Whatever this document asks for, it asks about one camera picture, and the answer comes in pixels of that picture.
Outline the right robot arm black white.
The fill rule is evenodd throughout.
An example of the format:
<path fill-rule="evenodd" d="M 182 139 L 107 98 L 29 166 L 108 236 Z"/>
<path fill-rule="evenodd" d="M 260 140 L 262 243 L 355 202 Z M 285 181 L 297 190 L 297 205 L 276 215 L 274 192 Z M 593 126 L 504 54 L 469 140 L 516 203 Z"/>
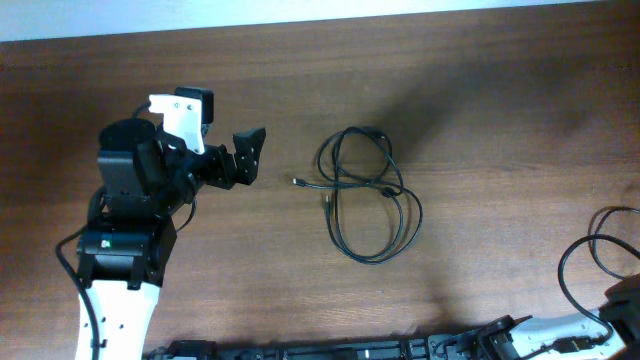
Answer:
<path fill-rule="evenodd" d="M 623 359 L 639 360 L 639 277 L 610 287 L 607 302 L 594 315 L 613 329 L 610 337 L 599 324 L 578 313 L 559 318 L 508 318 L 477 334 L 486 359 Z"/>

